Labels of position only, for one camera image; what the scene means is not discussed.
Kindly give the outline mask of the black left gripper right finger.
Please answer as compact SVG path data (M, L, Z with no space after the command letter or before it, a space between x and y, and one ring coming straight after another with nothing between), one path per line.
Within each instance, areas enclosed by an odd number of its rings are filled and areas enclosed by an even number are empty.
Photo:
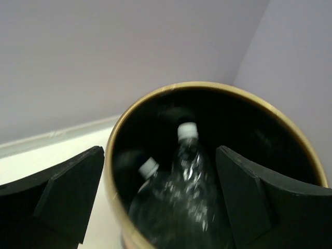
M331 189L254 163L226 146L216 166L237 248L331 248Z

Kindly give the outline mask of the clear crushed bottle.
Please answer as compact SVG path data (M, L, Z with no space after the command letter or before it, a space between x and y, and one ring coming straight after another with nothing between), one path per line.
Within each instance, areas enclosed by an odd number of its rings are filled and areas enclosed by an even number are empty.
M172 197L170 174L160 170L152 157L138 172L145 183L129 207L136 228L155 248L195 248L184 204Z

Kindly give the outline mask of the clear bottle white cap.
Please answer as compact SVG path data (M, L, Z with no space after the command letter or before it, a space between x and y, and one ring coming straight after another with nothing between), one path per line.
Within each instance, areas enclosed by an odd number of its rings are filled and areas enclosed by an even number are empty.
M187 248L234 248L223 194L210 159L200 144L197 125L177 128L170 200L186 235Z

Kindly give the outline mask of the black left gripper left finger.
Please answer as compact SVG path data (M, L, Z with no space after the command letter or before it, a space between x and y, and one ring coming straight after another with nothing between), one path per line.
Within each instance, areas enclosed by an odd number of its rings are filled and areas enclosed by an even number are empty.
M104 149L1 185L1 248L78 248L87 231Z

